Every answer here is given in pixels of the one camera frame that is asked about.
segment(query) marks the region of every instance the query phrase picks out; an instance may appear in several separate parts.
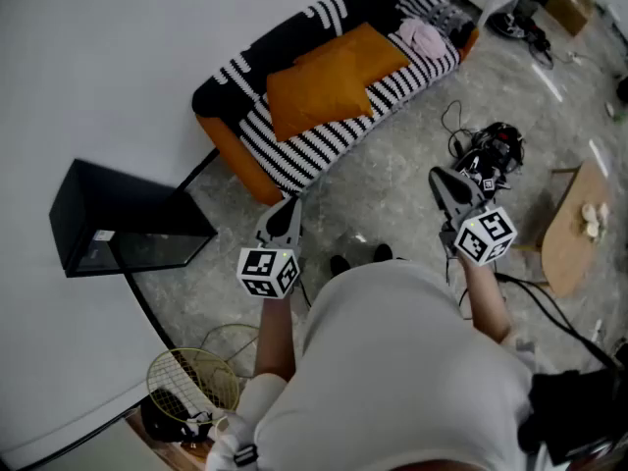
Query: black shoe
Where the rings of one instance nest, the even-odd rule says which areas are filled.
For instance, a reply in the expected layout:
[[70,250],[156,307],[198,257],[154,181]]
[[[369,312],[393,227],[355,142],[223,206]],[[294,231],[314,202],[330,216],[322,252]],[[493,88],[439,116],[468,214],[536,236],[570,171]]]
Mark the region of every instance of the black shoe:
[[349,262],[347,262],[340,255],[334,255],[330,260],[330,268],[332,269],[332,277],[342,274],[343,272],[348,271],[351,266]]
[[375,250],[373,262],[386,262],[387,260],[393,260],[393,251],[387,244],[380,244]]

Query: gray floor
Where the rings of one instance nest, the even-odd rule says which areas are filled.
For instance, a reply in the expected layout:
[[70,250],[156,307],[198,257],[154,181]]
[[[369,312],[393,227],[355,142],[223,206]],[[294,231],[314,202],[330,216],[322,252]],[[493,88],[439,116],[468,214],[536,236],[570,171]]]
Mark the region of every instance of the gray floor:
[[[628,321],[628,304],[623,298],[628,289],[628,125],[614,124],[603,102],[616,99],[611,76],[625,67],[619,49],[598,19],[575,39],[548,16],[538,14],[535,19],[561,57],[573,50],[594,61],[583,59],[581,65],[556,62],[553,71],[543,70],[555,85],[559,100],[535,73],[535,62],[523,43],[483,31],[459,70],[381,123],[304,197],[301,262],[310,299],[330,276],[332,254],[341,252],[352,264],[365,263],[379,241],[389,243],[396,256],[421,261],[445,276],[445,255],[437,237],[444,218],[435,207],[427,176],[431,167],[450,164],[441,114],[450,101],[459,99],[463,126],[478,129],[505,121],[526,138],[525,166],[510,177],[512,190],[498,196],[522,241],[536,235],[566,187],[566,179],[552,178],[550,169],[574,166],[591,157],[590,140],[602,151],[610,169],[610,232],[578,290],[559,304],[585,336],[590,336],[602,319],[601,340],[606,348],[623,336]],[[455,126],[456,117],[451,115],[447,122]],[[140,274],[136,280],[173,341],[199,346],[206,332],[218,325],[258,324],[259,302],[239,287],[236,261],[239,249],[250,243],[264,207],[253,201],[220,158],[191,184],[189,192],[217,228],[218,236],[188,267]],[[536,255],[511,250],[498,265],[500,271],[513,276],[542,278]],[[456,263],[450,274],[457,298],[464,282]],[[558,368],[593,366],[583,348],[557,331],[518,288],[504,287],[503,291],[515,322],[525,325]],[[465,313],[467,305],[463,304]],[[292,299],[292,312],[299,343],[307,316],[300,289]],[[228,354],[235,346],[222,342],[212,347]]]

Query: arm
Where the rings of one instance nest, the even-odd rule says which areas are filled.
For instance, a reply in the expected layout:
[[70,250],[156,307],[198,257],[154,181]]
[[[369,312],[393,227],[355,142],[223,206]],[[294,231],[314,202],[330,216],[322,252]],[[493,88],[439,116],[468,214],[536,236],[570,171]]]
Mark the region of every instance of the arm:
[[501,343],[510,333],[511,324],[495,274],[488,265],[482,267],[473,265],[459,251],[458,259],[467,280],[473,326],[497,343]]
[[266,298],[257,339],[254,375],[272,373],[288,382],[295,369],[289,296],[283,300]]

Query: wooden coffee table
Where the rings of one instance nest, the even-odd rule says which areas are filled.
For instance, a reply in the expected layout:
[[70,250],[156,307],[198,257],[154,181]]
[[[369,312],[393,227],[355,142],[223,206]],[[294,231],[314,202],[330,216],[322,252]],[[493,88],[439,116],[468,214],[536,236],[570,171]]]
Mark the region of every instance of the wooden coffee table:
[[594,160],[586,160],[578,168],[554,169],[553,174],[571,173],[573,178],[540,245],[513,245],[517,249],[539,251],[547,285],[556,296],[567,296],[583,279],[596,250],[584,234],[582,206],[596,209],[608,204],[606,178]]

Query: orange cushion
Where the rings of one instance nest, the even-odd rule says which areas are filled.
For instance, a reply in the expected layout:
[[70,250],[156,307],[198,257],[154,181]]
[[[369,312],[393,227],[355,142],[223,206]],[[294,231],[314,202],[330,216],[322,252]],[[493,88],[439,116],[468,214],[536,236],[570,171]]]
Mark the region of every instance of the orange cushion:
[[373,115],[355,53],[346,48],[270,74],[266,88],[277,141],[327,122]]
[[301,65],[321,54],[344,47],[352,47],[355,52],[357,70],[364,86],[381,80],[386,75],[410,64],[408,58],[399,49],[368,23],[363,23],[313,51],[299,56],[294,60],[294,63]]
[[283,199],[282,193],[260,167],[232,130],[217,117],[196,116],[207,135],[214,141],[220,155],[240,178],[253,197],[272,206]]

